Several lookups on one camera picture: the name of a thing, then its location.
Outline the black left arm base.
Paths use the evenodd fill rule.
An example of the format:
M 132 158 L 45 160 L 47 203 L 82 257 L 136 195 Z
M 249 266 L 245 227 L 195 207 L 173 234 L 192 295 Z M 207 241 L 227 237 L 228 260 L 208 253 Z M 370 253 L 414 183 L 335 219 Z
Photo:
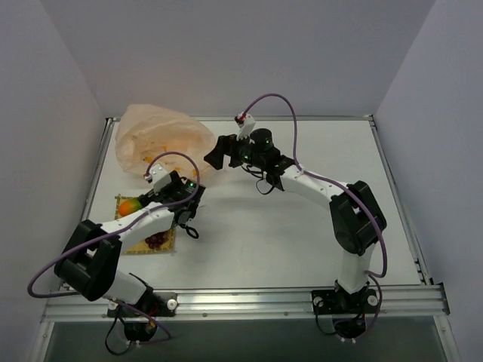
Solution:
M 134 305 L 120 299 L 108 298 L 108 301 L 115 304 L 115 309 L 113 322 L 104 339 L 104 347 L 112 356 L 121 357 L 135 348 L 160 344 L 174 339 L 168 328 L 156 319 L 164 306 L 164 302 L 153 292 L 146 292 Z M 146 322 L 127 322 L 128 317 L 122 317 L 123 312 L 129 312 L 130 318 L 145 318 Z M 124 328 L 123 333 L 126 339 L 125 347 L 121 351 L 116 351 L 109 345 L 110 335 L 118 322 Z

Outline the green fake fruit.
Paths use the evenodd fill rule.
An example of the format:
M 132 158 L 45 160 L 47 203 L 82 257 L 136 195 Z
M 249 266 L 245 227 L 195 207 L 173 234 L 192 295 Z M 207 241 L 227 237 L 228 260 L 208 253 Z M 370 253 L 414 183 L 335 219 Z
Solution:
M 137 198 L 126 199 L 118 206 L 118 215 L 124 217 L 142 209 L 143 206 Z

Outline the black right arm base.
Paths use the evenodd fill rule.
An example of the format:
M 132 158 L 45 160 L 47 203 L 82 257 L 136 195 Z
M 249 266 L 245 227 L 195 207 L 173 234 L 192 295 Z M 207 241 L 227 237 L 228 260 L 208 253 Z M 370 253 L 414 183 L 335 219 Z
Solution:
M 380 312 L 380 297 L 369 287 L 353 294 L 342 288 L 313 290 L 311 297 L 318 331 L 341 341 L 355 342 L 362 337 L 375 322 L 367 325 L 366 317 L 372 314 L 376 318 Z

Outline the dark red fake grapes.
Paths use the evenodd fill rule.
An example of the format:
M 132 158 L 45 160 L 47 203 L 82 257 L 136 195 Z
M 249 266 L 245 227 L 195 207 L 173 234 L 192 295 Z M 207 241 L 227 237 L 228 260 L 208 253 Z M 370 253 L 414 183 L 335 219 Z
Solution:
M 169 232 L 159 232 L 145 239 L 147 247 L 151 250 L 161 249 L 164 244 L 169 242 Z

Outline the banana print plastic bag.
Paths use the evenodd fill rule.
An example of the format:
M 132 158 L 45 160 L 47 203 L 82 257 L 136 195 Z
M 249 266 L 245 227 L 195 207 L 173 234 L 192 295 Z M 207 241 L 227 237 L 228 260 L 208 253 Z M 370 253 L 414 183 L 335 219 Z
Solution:
M 127 173 L 144 175 L 154 157 L 164 152 L 181 152 L 197 165 L 179 155 L 166 155 L 158 160 L 162 166 L 181 176 L 211 183 L 215 169 L 203 160 L 216 144 L 216 137 L 200 121 L 160 106 L 131 104 L 118 123 L 115 156 Z

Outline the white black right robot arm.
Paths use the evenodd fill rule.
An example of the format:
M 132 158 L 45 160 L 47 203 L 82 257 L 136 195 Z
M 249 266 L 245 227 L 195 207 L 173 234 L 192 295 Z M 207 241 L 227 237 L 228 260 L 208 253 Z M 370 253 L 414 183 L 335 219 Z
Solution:
M 230 167 L 255 167 L 274 189 L 300 195 L 329 210 L 335 238 L 343 248 L 337 285 L 346 293 L 366 288 L 370 276 L 386 276 L 382 231 L 387 221 L 367 183 L 340 183 L 303 169 L 274 146 L 272 133 L 266 128 L 244 139 L 235 134 L 219 136 L 204 161 L 220 170 L 226 156 L 230 157 Z

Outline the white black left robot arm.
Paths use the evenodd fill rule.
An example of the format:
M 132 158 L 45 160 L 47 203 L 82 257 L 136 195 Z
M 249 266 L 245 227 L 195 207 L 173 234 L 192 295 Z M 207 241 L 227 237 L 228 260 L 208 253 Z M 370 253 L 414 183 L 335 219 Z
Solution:
M 191 232 L 187 224 L 196 215 L 205 186 L 176 171 L 162 172 L 147 193 L 119 206 L 119 219 L 78 224 L 54 273 L 73 292 L 92 302 L 102 297 L 138 303 L 149 286 L 133 275 L 118 270 L 120 255 L 131 246 L 177 226 Z

